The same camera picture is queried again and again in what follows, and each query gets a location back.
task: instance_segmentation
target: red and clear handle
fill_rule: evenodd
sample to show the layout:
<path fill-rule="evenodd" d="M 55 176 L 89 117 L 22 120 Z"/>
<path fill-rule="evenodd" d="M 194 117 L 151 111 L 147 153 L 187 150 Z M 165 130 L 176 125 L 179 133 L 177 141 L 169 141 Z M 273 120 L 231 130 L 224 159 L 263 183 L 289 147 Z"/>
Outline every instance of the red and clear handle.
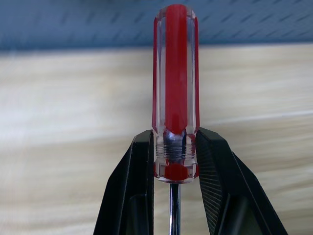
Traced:
<path fill-rule="evenodd" d="M 183 184 L 198 176 L 199 125 L 198 20 L 190 8 L 174 4 L 161 9 L 154 21 L 155 177 Z"/>

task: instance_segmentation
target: wood grain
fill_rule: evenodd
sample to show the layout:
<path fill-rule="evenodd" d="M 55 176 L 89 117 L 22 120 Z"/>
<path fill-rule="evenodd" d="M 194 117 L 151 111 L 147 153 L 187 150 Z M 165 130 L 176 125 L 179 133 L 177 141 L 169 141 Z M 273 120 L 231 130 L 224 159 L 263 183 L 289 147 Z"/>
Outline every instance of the wood grain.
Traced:
<path fill-rule="evenodd" d="M 290 235 L 313 231 L 313 45 L 200 49 L 201 126 L 256 174 Z M 152 50 L 0 56 L 0 234 L 92 234 L 104 188 L 150 129 Z M 155 234 L 168 233 L 156 182 Z M 199 182 L 182 234 L 208 234 Z"/>

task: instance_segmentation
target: metal shaft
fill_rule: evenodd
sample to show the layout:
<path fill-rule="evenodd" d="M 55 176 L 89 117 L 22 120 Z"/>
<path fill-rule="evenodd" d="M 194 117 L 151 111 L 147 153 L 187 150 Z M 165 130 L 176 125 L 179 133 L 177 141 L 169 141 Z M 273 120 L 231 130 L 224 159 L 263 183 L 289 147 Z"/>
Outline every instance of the metal shaft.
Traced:
<path fill-rule="evenodd" d="M 170 184 L 170 235 L 180 235 L 179 184 Z"/>

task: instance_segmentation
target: light wood table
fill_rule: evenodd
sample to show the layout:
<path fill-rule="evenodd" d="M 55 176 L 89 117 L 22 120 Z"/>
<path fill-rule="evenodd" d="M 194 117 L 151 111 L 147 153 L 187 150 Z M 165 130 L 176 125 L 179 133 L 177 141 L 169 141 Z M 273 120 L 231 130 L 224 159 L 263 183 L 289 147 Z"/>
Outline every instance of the light wood table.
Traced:
<path fill-rule="evenodd" d="M 313 231 L 313 45 L 200 49 L 201 126 L 256 174 L 290 235 Z M 92 234 L 106 182 L 150 129 L 152 49 L 0 55 L 0 234 Z M 155 234 L 168 233 L 156 182 Z M 199 182 L 182 235 L 209 234 Z"/>

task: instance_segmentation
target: red stripe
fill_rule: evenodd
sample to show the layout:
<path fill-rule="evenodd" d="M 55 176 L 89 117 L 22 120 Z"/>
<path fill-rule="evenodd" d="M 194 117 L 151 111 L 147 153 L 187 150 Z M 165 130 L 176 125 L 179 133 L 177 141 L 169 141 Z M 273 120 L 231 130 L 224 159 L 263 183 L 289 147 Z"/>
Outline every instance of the red stripe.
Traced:
<path fill-rule="evenodd" d="M 187 126 L 187 9 L 166 10 L 165 126 L 181 134 Z"/>
<path fill-rule="evenodd" d="M 157 131 L 157 19 L 153 23 L 153 94 L 152 128 Z"/>
<path fill-rule="evenodd" d="M 198 19 L 195 18 L 195 89 L 196 89 L 196 131 L 200 127 L 200 111 L 199 111 L 199 38 L 198 38 Z"/>

